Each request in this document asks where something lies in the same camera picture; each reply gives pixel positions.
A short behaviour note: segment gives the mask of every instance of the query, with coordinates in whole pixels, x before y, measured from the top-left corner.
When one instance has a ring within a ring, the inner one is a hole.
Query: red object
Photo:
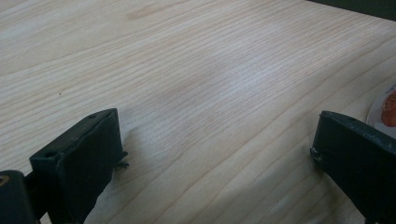
[[[381,119],[388,127],[396,127],[396,91],[393,91],[382,104]]]

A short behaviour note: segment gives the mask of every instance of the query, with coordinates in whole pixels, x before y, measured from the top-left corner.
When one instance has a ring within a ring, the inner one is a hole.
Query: wooden surface
[[[396,22],[307,1],[2,0],[0,168],[116,107],[131,166],[86,223],[362,223],[308,149],[395,75]]]

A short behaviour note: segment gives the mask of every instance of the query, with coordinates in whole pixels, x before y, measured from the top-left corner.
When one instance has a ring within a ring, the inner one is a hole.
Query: light wooden board
[[[395,75],[396,22],[307,1],[2,0],[0,168],[116,107],[131,166],[86,223],[362,223],[308,149]]]

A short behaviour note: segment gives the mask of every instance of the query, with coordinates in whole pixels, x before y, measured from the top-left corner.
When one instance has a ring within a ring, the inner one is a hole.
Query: black clamp
[[[128,166],[117,109],[89,115],[37,151],[33,172],[0,172],[0,223],[83,223],[116,167]]]
[[[394,138],[357,119],[323,111],[311,156],[366,223],[396,223]]]

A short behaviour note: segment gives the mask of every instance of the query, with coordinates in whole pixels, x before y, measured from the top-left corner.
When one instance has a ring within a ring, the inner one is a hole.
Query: wood grain
[[[395,75],[395,22],[307,1],[5,0],[0,168],[116,107],[131,166],[86,223],[362,223],[308,149]]]

